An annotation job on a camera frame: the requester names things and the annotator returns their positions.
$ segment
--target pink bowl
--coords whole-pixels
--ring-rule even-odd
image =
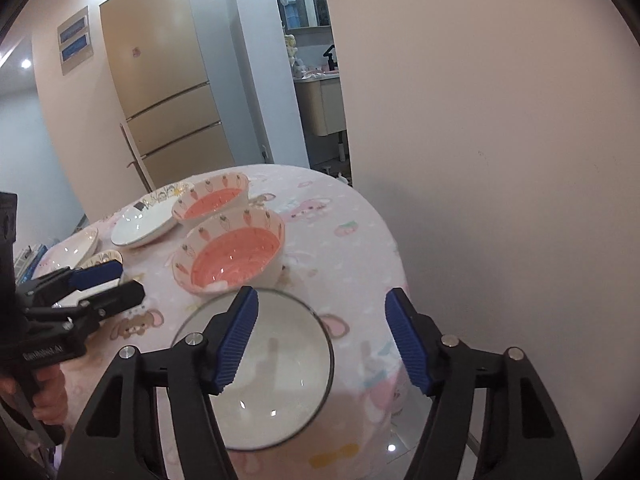
[[[266,209],[233,208],[192,229],[172,260],[175,281],[193,294],[242,285],[273,287],[282,272],[285,225]]]
[[[249,179],[244,173],[225,173],[192,185],[175,202],[172,216],[189,228],[215,213],[247,207]]]

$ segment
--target faucet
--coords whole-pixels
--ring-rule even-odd
[[[322,54],[322,57],[325,57],[328,59],[328,63],[329,63],[329,72],[333,72],[336,68],[338,68],[338,63],[337,61],[334,61],[334,55],[331,53],[332,50],[335,50],[335,45],[332,44],[332,46],[330,46],[326,52],[324,54]]]

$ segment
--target refrigerator drawer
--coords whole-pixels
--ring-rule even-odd
[[[170,144],[145,157],[144,163],[156,187],[162,187],[194,174],[230,168],[234,159],[219,124]]]
[[[151,108],[127,124],[140,155],[145,155],[219,120],[211,88],[206,84]]]

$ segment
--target pink tablecloth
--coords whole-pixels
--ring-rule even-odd
[[[250,181],[250,197],[287,222],[285,266],[277,288],[311,306],[330,329],[334,384],[324,408],[303,433],[270,450],[231,454],[238,476],[273,480],[355,480],[384,463],[389,419],[406,385],[398,350],[386,325],[385,293],[406,287],[396,243],[375,209],[355,190],[303,168],[235,168]],[[194,176],[197,182],[205,175]],[[97,251],[114,248],[118,216],[95,223]],[[88,354],[63,365],[73,426],[101,375],[127,344],[166,348],[186,318],[204,302],[172,277],[171,257],[186,229],[178,226],[142,248],[121,250],[126,274],[143,283],[142,306],[110,320],[88,342]],[[182,478],[165,400],[159,401],[167,473]]]

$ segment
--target metal screw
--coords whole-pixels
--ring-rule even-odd
[[[456,335],[444,335],[440,340],[444,346],[448,346],[449,348],[458,346],[460,343],[460,339],[458,339],[458,336]]]
[[[118,355],[123,359],[129,359],[130,357],[133,357],[135,353],[136,348],[134,346],[123,346],[118,352]]]
[[[196,346],[202,343],[204,336],[200,332],[191,332],[184,338],[185,343],[189,346]]]
[[[524,359],[524,352],[515,346],[512,348],[509,348],[509,351],[507,352],[507,354],[514,361],[522,361]]]

